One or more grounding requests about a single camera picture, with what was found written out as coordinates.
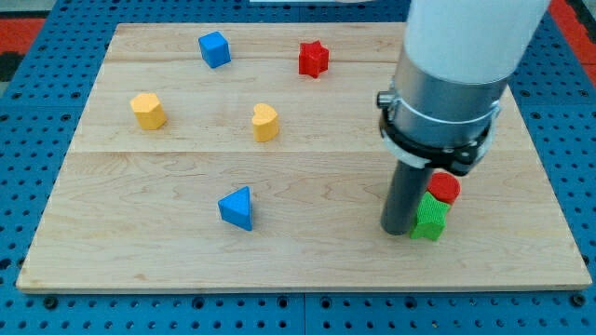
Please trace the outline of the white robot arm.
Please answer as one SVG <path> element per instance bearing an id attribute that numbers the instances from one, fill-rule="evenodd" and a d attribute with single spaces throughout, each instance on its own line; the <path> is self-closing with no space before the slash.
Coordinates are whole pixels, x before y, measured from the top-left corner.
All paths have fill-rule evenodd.
<path id="1" fill-rule="evenodd" d="M 499 100 L 549 0 L 415 0 L 388 90 L 386 148 L 412 168 L 465 176 L 494 138 Z"/>

